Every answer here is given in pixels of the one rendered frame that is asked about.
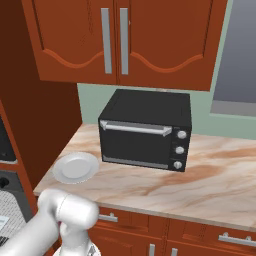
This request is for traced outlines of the black toaster oven door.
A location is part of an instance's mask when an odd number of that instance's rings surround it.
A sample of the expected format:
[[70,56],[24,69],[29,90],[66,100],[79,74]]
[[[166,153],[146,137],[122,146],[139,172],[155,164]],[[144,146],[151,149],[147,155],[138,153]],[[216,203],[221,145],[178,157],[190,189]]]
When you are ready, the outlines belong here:
[[106,130],[100,126],[102,160],[106,162],[167,169],[171,153],[171,137]]

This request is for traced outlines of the black toaster oven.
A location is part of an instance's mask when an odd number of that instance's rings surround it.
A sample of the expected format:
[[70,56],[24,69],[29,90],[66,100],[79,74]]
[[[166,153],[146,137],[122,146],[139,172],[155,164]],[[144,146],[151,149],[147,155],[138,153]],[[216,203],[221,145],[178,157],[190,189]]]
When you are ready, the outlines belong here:
[[[188,94],[118,89],[98,117],[98,127],[100,120],[171,126],[171,153],[165,170],[185,170],[192,132]],[[179,131],[186,131],[187,137],[179,139]],[[183,154],[176,154],[175,148],[178,146],[184,148]],[[180,169],[173,166],[175,161],[182,163]]]

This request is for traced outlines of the white round plate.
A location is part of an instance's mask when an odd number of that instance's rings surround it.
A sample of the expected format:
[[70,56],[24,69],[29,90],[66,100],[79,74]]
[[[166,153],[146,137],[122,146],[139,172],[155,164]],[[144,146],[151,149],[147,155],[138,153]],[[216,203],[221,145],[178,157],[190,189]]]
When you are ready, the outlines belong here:
[[97,158],[86,152],[74,152],[58,159],[52,167],[54,178],[64,184],[78,184],[92,178],[99,170]]

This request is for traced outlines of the tall brown cabinet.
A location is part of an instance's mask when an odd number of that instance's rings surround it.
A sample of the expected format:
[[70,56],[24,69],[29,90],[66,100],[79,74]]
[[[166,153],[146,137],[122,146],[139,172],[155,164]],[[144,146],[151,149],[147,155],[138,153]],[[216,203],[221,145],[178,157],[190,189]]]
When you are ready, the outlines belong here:
[[16,172],[33,216],[34,188],[82,123],[77,85],[42,81],[21,0],[0,0],[0,116],[17,162]]

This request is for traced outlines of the brown drawer front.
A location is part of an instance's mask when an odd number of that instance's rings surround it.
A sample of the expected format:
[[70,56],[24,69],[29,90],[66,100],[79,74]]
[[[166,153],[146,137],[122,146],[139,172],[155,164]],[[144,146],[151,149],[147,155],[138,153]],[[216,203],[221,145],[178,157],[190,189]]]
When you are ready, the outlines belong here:
[[100,208],[100,214],[109,215],[110,213],[118,217],[118,222],[99,219],[97,226],[137,234],[150,233],[149,217],[147,215],[105,207]]
[[256,241],[256,232],[175,219],[169,221],[168,239],[256,256],[256,247],[254,246],[219,241],[218,237],[224,233],[227,233],[229,237],[239,239],[245,239],[247,236],[250,236],[253,241]]

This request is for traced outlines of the brown base cupboard door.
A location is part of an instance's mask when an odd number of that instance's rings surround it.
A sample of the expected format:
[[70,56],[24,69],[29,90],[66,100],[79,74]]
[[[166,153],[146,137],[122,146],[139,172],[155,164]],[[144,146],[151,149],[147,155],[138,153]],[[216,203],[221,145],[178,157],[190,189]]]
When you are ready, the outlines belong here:
[[106,228],[92,228],[88,233],[102,256],[149,256],[150,244],[155,244],[154,256],[163,255],[162,240],[159,238]]
[[215,249],[207,246],[183,243],[168,240],[164,256],[171,256],[172,248],[178,249],[177,256],[256,256],[253,252],[232,252],[229,250]]

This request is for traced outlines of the black built-in microwave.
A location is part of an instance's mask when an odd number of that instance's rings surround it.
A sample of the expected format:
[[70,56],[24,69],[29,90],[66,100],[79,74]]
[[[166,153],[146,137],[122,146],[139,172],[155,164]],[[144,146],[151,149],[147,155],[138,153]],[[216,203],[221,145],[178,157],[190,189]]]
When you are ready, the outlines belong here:
[[0,116],[0,161],[16,163],[17,158],[8,137],[4,122]]

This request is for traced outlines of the brown wall cupboard door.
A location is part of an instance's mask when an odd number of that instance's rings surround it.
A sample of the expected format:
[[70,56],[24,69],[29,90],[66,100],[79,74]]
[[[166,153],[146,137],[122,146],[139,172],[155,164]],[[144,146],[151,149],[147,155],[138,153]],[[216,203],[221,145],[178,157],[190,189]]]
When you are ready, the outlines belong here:
[[[208,91],[227,2],[115,0],[117,83]],[[128,75],[121,74],[120,8],[128,8]]]
[[[114,84],[114,0],[22,0],[43,81]],[[112,74],[105,73],[101,8],[109,8]]]

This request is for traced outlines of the black built-in wall oven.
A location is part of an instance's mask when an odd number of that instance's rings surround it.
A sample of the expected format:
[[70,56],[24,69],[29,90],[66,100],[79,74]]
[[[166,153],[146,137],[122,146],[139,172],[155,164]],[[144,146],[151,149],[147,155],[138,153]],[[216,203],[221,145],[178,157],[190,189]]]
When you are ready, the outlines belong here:
[[0,170],[0,247],[33,217],[16,172]]

